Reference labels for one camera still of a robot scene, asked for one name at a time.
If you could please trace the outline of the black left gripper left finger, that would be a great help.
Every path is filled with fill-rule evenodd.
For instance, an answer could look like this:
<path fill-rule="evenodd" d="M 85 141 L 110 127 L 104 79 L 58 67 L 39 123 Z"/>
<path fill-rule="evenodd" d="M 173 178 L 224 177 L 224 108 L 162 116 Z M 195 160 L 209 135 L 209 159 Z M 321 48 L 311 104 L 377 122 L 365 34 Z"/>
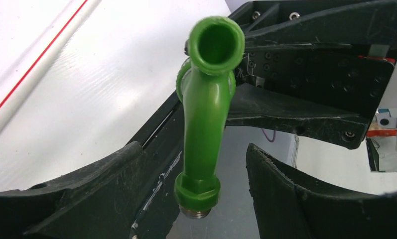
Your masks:
<path fill-rule="evenodd" d="M 180 151 L 132 142 L 51 181 L 0 192 L 0 239 L 129 239 L 160 174 Z"/>

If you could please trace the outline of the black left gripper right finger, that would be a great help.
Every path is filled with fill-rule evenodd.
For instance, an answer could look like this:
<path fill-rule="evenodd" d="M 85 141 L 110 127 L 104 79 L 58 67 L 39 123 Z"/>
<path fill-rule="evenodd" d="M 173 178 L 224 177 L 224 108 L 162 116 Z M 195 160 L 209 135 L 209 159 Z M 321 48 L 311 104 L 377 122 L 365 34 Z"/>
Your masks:
<path fill-rule="evenodd" d="M 373 195 L 324 182 L 255 144 L 246 168 L 263 239 L 397 239 L 397 192 Z"/>

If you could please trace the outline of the white PVC pipe frame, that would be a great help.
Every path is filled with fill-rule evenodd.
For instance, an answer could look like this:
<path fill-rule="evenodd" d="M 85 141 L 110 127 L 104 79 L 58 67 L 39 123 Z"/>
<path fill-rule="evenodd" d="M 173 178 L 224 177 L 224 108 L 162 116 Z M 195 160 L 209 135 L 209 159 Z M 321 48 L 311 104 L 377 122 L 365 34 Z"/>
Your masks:
<path fill-rule="evenodd" d="M 96 0 L 0 0 L 0 133 Z"/>

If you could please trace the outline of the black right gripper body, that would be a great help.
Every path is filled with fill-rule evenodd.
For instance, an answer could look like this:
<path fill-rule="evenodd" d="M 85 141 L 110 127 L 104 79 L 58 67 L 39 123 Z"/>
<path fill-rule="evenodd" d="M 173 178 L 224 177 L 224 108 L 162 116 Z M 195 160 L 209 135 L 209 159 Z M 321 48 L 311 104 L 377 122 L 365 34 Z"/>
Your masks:
<path fill-rule="evenodd" d="M 371 119 L 395 69 L 386 45 L 247 46 L 238 114 Z"/>

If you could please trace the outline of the green water faucet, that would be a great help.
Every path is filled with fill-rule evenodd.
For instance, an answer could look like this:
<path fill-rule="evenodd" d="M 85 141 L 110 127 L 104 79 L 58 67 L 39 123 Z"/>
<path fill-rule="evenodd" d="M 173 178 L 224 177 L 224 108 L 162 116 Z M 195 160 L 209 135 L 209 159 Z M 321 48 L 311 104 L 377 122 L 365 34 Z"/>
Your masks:
<path fill-rule="evenodd" d="M 176 79 L 184 111 L 184 151 L 174 194 L 181 212 L 191 219 L 206 217 L 219 200 L 215 169 L 236 90 L 234 69 L 244 51 L 244 33 L 225 16 L 198 21 L 189 35 L 188 58 Z"/>

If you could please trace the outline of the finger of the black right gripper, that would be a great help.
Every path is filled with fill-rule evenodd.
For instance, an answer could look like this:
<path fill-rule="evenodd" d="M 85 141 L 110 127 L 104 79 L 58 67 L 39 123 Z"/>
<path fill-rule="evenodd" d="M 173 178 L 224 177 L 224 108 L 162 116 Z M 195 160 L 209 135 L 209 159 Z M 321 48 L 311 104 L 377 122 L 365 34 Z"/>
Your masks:
<path fill-rule="evenodd" d="M 249 84 L 236 88 L 227 118 L 228 126 L 253 126 L 297 134 L 356 149 L 370 121 L 348 112 L 290 97 Z"/>
<path fill-rule="evenodd" d="M 321 50 L 397 59 L 397 0 L 254 0 L 229 17 L 250 57 Z"/>

